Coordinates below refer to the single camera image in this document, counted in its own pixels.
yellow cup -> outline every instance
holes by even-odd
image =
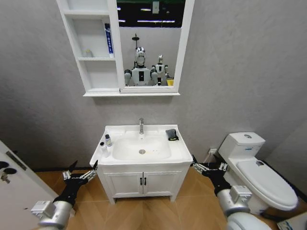
[[[174,80],[167,80],[167,85],[168,86],[173,86],[174,85]]]

gray wall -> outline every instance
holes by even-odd
[[[266,161],[307,194],[307,120],[281,143]]]
[[[105,125],[142,116],[178,124],[200,161],[227,133],[255,131],[263,159],[306,120],[306,11],[305,0],[196,0],[181,96],[83,98],[55,0],[1,1],[0,139],[33,168],[86,166]]]
[[[135,59],[135,41],[140,37],[138,46],[146,51],[146,66],[151,69],[158,63],[158,56],[163,55],[163,64],[168,65],[170,76],[174,76],[179,47],[181,28],[120,27],[121,52],[124,69],[131,69]]]

mirror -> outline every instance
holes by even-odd
[[[125,88],[173,87],[185,0],[117,0]]]

baseboard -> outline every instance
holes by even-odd
[[[276,171],[272,166],[270,166],[266,161],[262,160],[264,163],[266,163],[271,169],[273,169],[278,175],[280,175],[295,191],[296,195],[300,197],[304,202],[307,203],[307,195],[305,195],[301,190],[299,190],[294,184],[292,184],[290,181],[288,181],[286,178],[284,178],[278,171]]]
[[[74,170],[90,170],[92,167],[76,167]],[[53,172],[53,171],[66,171],[66,168],[53,167],[53,168],[41,168],[41,169],[32,169],[34,172]]]

sink basin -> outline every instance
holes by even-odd
[[[169,141],[166,130],[174,128],[179,140]],[[98,145],[90,164],[154,164],[192,162],[177,125],[144,125],[144,134],[139,134],[139,125],[106,126],[100,142],[109,134],[112,146],[107,148],[109,156],[102,153]]]
[[[129,132],[118,139],[113,147],[113,157],[117,160],[156,160],[170,156],[168,140],[162,135]]]

